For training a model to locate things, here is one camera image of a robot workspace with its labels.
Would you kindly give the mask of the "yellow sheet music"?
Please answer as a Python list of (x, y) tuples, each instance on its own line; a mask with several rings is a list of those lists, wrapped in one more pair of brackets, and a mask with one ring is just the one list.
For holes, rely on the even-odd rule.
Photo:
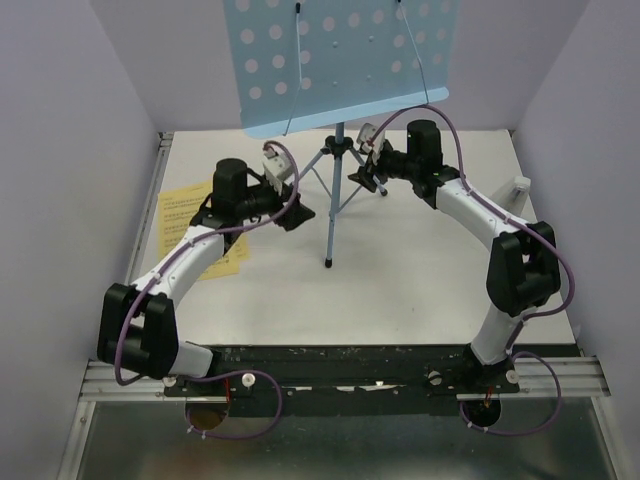
[[(158, 260), (167, 256), (182, 239), (191, 218), (210, 191), (210, 183), (205, 181), (181, 189), (162, 192), (158, 195)], [(250, 258), (250, 249), (248, 237), (244, 236), (246, 247), (243, 261), (246, 261)]]
[(244, 259), (246, 238), (241, 235), (233, 247), (222, 259), (209, 266), (198, 278), (199, 281), (236, 275), (240, 272), (240, 265)]

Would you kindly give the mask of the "light blue music stand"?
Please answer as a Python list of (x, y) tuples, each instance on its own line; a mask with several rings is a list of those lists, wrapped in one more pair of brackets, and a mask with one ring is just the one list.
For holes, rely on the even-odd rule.
[(268, 139), (446, 99), (455, 1), (226, 1), (241, 125)]

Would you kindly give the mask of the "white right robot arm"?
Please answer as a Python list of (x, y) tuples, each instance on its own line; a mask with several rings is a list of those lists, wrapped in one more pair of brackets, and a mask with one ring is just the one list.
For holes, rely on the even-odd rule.
[(396, 150), (370, 123), (357, 137), (363, 165), (349, 179), (373, 192), (389, 179), (409, 182), (432, 209), (456, 220), (489, 251), (486, 290), (490, 307), (469, 348), (474, 357), (460, 367), (460, 379), (480, 392), (496, 380), (495, 364), (504, 361), (524, 316), (544, 306), (560, 288), (559, 262), (549, 250), (553, 228), (526, 224), (483, 196), (473, 196), (458, 169), (444, 163), (441, 132), (430, 120), (407, 125), (407, 147)]

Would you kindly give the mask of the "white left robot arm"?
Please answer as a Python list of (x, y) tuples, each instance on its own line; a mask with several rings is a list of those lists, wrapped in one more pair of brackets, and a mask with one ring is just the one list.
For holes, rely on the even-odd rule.
[(136, 378), (187, 376), (201, 395), (222, 380), (214, 352), (178, 337), (176, 309), (202, 274), (221, 260), (242, 233), (274, 223), (286, 231), (314, 217), (302, 205), (299, 170), (286, 152), (266, 147), (263, 171), (238, 158), (216, 164), (210, 193), (199, 205), (177, 245), (130, 285), (113, 284), (105, 293), (97, 357)]

